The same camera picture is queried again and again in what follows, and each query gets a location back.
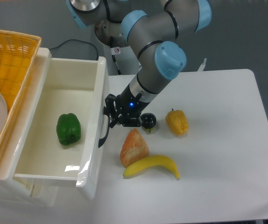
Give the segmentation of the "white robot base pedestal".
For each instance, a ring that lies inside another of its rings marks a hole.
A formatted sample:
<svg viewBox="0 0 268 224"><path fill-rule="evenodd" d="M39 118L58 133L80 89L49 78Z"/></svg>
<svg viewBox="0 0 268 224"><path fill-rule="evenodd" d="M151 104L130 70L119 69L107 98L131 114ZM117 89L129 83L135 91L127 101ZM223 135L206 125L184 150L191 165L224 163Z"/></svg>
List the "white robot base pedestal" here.
<svg viewBox="0 0 268 224"><path fill-rule="evenodd" d="M103 46L109 75L135 75L140 63L125 40L119 23L102 20L94 26L95 36Z"/></svg>

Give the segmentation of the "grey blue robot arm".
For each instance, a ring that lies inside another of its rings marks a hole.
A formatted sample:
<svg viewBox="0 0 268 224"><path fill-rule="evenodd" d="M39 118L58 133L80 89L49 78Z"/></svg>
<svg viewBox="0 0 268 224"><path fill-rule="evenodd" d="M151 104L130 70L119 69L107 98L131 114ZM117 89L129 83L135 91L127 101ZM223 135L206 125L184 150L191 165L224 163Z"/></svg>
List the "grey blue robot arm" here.
<svg viewBox="0 0 268 224"><path fill-rule="evenodd" d="M122 36L141 64L120 95L106 98L109 127L141 125L142 111L186 65L176 40L207 27L212 19L206 0L164 0L164 10L154 16L131 10L128 0L69 0L67 6L80 26L102 20L120 24Z"/></svg>

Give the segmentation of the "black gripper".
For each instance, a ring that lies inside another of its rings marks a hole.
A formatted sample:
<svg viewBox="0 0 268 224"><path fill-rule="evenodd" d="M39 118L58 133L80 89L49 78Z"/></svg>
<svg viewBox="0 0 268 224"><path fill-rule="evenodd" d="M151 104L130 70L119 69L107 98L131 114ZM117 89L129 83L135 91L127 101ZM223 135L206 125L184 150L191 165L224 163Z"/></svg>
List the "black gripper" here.
<svg viewBox="0 0 268 224"><path fill-rule="evenodd" d="M124 127L141 126L140 116L142 111L149 105L149 103L142 102L141 98L141 93L136 96L131 93L129 85L118 96L109 94L105 98L103 108L103 114L110 119L109 127L114 128L116 125L123 125Z"/></svg>

